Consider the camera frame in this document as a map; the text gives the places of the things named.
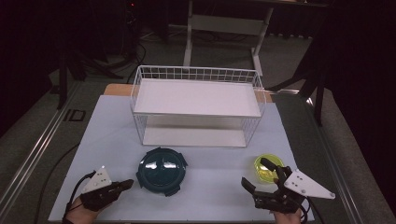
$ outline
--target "white shelf board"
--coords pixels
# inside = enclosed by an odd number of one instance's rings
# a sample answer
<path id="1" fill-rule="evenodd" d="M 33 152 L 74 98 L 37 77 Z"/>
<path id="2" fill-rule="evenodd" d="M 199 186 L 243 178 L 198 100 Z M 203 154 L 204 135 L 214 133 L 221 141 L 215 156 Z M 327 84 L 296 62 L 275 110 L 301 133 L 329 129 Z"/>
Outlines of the white shelf board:
<path id="1" fill-rule="evenodd" d="M 148 116 L 146 146 L 246 147 L 242 119 Z"/>
<path id="2" fill-rule="evenodd" d="M 260 118 L 251 84 L 143 78 L 134 113 Z"/>

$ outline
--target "round plastic lid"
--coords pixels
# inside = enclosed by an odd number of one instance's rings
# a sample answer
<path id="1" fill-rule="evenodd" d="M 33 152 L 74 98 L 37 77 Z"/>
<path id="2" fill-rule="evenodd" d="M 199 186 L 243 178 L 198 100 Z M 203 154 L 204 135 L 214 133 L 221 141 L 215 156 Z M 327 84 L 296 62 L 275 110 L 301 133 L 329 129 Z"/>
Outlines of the round plastic lid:
<path id="1" fill-rule="evenodd" d="M 276 171 L 270 171 L 265 166 L 261 164 L 262 158 L 266 158 L 267 160 L 273 162 L 275 165 L 283 165 L 283 161 L 276 155 L 273 154 L 262 154 L 254 161 L 254 167 L 256 168 L 256 174 L 259 177 L 260 181 L 266 183 L 274 183 L 274 178 L 277 178 Z"/>
<path id="2" fill-rule="evenodd" d="M 171 196 L 180 190 L 187 163 L 181 153 L 157 147 L 149 151 L 136 173 L 140 187 Z"/>

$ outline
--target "hand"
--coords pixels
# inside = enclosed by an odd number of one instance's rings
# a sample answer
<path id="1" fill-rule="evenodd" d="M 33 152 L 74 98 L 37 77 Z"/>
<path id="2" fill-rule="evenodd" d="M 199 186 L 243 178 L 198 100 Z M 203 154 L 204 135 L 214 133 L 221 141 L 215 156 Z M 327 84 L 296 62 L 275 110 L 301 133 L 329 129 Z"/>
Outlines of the hand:
<path id="1" fill-rule="evenodd" d="M 276 224 L 301 224 L 301 213 L 301 209 L 289 214 L 274 212 Z"/>
<path id="2" fill-rule="evenodd" d="M 101 212 L 102 210 L 94 212 L 90 209 L 86 209 L 81 199 L 77 197 L 73 201 L 69 212 L 66 214 L 66 218 L 74 224 L 91 224 Z"/>

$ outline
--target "yellow lid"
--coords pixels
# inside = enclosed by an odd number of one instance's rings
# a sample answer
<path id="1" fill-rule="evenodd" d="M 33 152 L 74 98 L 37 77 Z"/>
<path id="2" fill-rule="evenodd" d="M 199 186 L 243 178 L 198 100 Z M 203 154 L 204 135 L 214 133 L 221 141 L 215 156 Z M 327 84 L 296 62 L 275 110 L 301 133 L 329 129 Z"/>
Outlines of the yellow lid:
<path id="1" fill-rule="evenodd" d="M 257 176 L 260 181 L 264 181 L 267 183 L 274 183 L 274 178 L 277 178 L 276 171 L 270 171 L 265 166 L 261 164 L 262 158 L 266 158 L 267 160 L 273 162 L 275 165 L 284 166 L 282 160 L 273 154 L 262 154 L 254 161 L 254 167 L 256 168 Z"/>

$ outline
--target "dark background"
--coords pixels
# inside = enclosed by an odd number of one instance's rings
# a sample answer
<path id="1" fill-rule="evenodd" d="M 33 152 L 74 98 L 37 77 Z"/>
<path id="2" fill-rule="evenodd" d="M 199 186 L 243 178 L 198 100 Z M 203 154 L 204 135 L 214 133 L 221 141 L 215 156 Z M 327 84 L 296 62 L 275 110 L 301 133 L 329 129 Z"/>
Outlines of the dark background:
<path id="1" fill-rule="evenodd" d="M 131 2 L 134 1 L 119 1 L 112 12 L 103 10 L 105 5 L 101 5 L 101 1 L 93 0 L 67 1 L 67 4 L 43 0 L 0 3 L 0 29 L 3 31 L 0 35 L 0 135 L 50 90 L 48 74 L 59 67 L 59 50 L 64 43 L 72 43 L 89 57 L 104 61 L 107 53 L 120 50 L 117 41 L 120 31 L 129 29 L 124 26 L 125 8 L 122 6 Z M 136 22 L 151 26 L 164 40 L 168 23 L 186 22 L 187 1 L 134 3 Z M 395 213 L 396 186 L 392 179 L 396 169 L 391 154 L 395 149 L 392 140 L 396 139 L 392 90 L 396 71 L 396 7 L 387 0 L 334 3 L 334 9 L 321 27 L 323 11 L 276 9 L 268 33 L 282 34 L 285 38 L 293 35 L 315 37 L 296 74 L 311 69 L 326 74 L 326 87 L 332 91 L 378 186 Z M 200 4 L 198 10 L 202 12 L 213 8 L 209 3 Z M 215 13 L 256 18 L 262 17 L 261 12 L 265 10 L 265 7 L 248 5 L 223 8 Z M 129 32 L 133 37 L 139 31 Z M 126 51 L 134 53 L 134 44 L 132 42 Z"/>

